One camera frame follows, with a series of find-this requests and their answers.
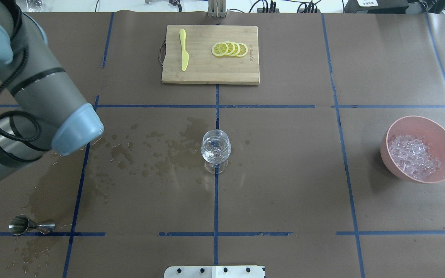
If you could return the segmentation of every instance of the metal bracket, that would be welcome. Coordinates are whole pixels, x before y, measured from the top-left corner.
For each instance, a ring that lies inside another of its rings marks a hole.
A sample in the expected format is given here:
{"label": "metal bracket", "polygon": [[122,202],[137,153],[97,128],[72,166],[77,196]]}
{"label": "metal bracket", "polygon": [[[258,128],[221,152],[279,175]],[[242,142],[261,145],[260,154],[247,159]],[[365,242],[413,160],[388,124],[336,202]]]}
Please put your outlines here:
{"label": "metal bracket", "polygon": [[226,17],[226,0],[209,0],[209,17]]}

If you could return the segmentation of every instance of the metal jigger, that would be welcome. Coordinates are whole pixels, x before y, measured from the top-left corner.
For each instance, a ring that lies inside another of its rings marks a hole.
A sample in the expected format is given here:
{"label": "metal jigger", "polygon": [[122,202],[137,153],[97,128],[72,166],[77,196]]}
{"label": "metal jigger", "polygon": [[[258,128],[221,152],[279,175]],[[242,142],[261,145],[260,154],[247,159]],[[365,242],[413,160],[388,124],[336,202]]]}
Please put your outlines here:
{"label": "metal jigger", "polygon": [[9,232],[11,232],[13,235],[20,236],[34,229],[43,234],[49,234],[50,232],[53,232],[55,226],[56,225],[52,220],[46,220],[41,223],[36,223],[29,219],[27,216],[21,214],[11,220],[8,228]]}

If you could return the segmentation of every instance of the white label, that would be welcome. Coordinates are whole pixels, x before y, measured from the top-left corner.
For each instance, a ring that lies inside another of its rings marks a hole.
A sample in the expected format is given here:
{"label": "white label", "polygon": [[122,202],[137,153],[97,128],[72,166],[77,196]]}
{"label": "white label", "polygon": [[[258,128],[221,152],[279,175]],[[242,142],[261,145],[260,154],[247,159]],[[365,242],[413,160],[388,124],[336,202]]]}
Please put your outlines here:
{"label": "white label", "polygon": [[379,5],[377,3],[377,0],[357,0],[357,1],[360,7],[375,7]]}

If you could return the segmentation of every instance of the black device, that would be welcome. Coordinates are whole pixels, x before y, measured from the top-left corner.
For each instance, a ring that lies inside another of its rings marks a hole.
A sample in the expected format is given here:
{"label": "black device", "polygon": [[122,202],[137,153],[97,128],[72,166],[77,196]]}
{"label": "black device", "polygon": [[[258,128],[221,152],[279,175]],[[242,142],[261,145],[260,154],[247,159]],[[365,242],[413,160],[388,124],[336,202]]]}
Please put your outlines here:
{"label": "black device", "polygon": [[[360,0],[362,5],[370,5],[373,0]],[[407,0],[377,0],[377,6],[362,7],[358,0],[349,0],[345,6],[347,14],[404,14],[408,8]]]}

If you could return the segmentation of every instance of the table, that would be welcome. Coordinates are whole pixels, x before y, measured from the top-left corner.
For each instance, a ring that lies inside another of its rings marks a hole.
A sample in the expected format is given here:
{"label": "table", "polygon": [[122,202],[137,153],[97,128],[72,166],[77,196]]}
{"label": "table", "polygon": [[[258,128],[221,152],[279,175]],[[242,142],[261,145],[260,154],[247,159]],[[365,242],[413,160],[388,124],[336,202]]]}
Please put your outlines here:
{"label": "table", "polygon": [[[401,181],[379,153],[402,116],[445,128],[445,16],[32,17],[105,132],[0,182],[0,277],[213,264],[265,265],[267,277],[445,276],[445,181]],[[162,84],[166,25],[219,23],[258,26],[261,84]],[[0,112],[15,106],[0,100]],[[214,128],[233,146],[220,176],[199,152]],[[13,237],[18,214],[57,228]]]}

